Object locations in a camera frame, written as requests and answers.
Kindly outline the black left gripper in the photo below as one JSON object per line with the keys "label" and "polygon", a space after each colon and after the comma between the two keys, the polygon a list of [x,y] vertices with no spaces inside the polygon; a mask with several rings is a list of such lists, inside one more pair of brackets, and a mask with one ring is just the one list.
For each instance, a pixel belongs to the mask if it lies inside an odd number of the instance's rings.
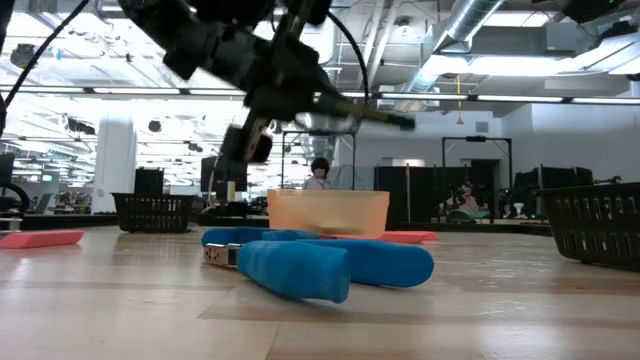
{"label": "black left gripper", "polygon": [[401,130],[415,129],[414,118],[373,110],[339,94],[320,68],[318,53],[299,40],[310,19],[309,12],[287,12],[270,40],[249,35],[247,43],[251,48],[246,54],[251,62],[243,77],[249,114],[243,126],[227,128],[222,144],[225,161],[266,162],[273,147],[266,127],[273,120],[294,121],[300,113],[352,117]]}

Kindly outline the black monitor cluster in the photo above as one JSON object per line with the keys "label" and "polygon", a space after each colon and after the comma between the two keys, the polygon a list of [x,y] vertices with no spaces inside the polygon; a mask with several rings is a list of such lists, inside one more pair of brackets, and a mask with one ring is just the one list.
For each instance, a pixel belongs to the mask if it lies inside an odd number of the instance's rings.
{"label": "black monitor cluster", "polygon": [[540,165],[515,175],[511,199],[520,218],[545,219],[544,206],[536,194],[538,190],[585,186],[593,181],[593,172],[588,168]]}

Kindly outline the black cabinet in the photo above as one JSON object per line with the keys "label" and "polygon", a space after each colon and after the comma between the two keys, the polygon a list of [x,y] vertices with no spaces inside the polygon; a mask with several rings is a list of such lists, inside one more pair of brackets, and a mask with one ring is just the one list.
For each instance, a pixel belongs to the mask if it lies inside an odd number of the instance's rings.
{"label": "black cabinet", "polygon": [[137,168],[135,172],[134,193],[142,195],[161,195],[164,188],[162,169]]}

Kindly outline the orange translucent plastic bin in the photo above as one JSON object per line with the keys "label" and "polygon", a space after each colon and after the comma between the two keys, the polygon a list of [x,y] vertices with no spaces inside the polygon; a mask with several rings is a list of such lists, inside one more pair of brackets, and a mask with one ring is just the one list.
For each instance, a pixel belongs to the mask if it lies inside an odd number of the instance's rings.
{"label": "orange translucent plastic bin", "polygon": [[269,226],[320,234],[380,237],[386,229],[389,193],[365,190],[271,189]]}

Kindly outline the person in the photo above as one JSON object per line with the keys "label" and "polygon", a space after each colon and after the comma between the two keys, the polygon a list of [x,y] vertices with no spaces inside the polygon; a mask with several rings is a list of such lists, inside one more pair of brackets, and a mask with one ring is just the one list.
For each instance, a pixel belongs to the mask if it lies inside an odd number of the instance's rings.
{"label": "person", "polygon": [[304,182],[303,190],[330,190],[332,185],[328,180],[330,165],[326,158],[318,157],[311,163],[312,175]]}
{"label": "person", "polygon": [[488,203],[474,191],[473,184],[468,181],[452,187],[448,198],[439,207],[441,214],[450,223],[473,224],[490,215]]}

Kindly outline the black mesh plastic basket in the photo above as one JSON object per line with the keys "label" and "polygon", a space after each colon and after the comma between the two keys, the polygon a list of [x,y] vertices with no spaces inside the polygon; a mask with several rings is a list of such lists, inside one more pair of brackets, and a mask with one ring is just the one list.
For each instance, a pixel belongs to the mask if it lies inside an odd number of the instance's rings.
{"label": "black mesh plastic basket", "polygon": [[119,228],[129,233],[185,233],[193,195],[112,193]]}
{"label": "black mesh plastic basket", "polygon": [[640,182],[538,192],[559,253],[640,272]]}

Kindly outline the black partition panel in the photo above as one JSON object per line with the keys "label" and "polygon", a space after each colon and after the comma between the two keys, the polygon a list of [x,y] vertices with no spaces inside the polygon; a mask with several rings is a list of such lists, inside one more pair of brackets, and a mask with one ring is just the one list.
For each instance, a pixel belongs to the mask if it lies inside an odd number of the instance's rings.
{"label": "black partition panel", "polygon": [[387,223],[436,221],[444,203],[471,185],[479,203],[493,210],[494,169],[491,165],[463,167],[379,166],[374,170],[374,189],[389,193]]}

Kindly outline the silver spiral ceiling duct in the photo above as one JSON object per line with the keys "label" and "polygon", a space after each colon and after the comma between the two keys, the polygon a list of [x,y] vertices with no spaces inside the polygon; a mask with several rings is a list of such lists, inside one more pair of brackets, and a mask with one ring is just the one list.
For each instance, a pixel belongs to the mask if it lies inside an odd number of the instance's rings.
{"label": "silver spiral ceiling duct", "polygon": [[456,0],[450,15],[430,25],[420,45],[421,65],[403,88],[404,92],[428,92],[437,79],[446,73],[439,66],[439,52],[447,47],[460,47],[468,53],[472,39],[505,0]]}

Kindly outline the white building column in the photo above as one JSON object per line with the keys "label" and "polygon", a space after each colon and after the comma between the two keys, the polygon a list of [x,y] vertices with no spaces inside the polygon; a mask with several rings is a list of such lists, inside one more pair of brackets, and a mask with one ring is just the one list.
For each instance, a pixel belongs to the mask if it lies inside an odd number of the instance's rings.
{"label": "white building column", "polygon": [[112,193],[132,193],[135,185],[137,132],[130,115],[104,115],[99,122],[91,210],[112,213]]}

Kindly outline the black gantry frame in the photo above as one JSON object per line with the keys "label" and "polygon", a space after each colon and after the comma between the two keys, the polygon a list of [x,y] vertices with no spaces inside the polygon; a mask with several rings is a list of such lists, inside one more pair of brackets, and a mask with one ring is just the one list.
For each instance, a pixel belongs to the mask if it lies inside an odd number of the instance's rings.
{"label": "black gantry frame", "polygon": [[469,142],[469,143],[481,143],[481,142],[487,142],[487,141],[491,141],[494,143],[494,145],[499,148],[502,149],[500,146],[497,145],[497,141],[502,141],[505,142],[507,144],[507,158],[508,158],[508,189],[510,191],[513,190],[513,182],[514,182],[514,174],[513,174],[513,145],[512,145],[512,139],[511,138],[506,138],[506,137],[486,137],[486,136],[482,136],[482,135],[474,135],[474,136],[445,136],[441,138],[441,176],[440,176],[440,190],[442,191],[441,193],[441,200],[446,204],[446,194],[445,194],[445,188],[446,188],[446,169],[447,169],[447,165],[446,165],[446,156],[448,153],[448,149],[446,148],[446,143],[448,141],[464,141],[464,142]]}
{"label": "black gantry frame", "polygon": [[351,178],[351,190],[356,189],[356,149],[357,149],[357,141],[356,135],[357,133],[354,131],[336,131],[336,130],[320,130],[320,129],[311,129],[311,130],[284,130],[281,134],[281,154],[280,154],[280,189],[284,189],[284,175],[285,175],[285,148],[289,143],[286,142],[286,138],[290,134],[295,134],[296,138],[299,135],[310,135],[311,137],[342,137],[342,136],[350,136],[352,140],[352,178]]}

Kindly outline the black computer monitor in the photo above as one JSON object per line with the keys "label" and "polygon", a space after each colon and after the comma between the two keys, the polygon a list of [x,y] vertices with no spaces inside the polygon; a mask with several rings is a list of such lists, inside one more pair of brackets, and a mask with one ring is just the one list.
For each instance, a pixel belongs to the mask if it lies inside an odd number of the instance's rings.
{"label": "black computer monitor", "polygon": [[248,165],[242,162],[218,161],[215,156],[201,159],[200,191],[215,192],[218,198],[225,198],[228,183],[235,184],[236,192],[246,192],[248,188]]}

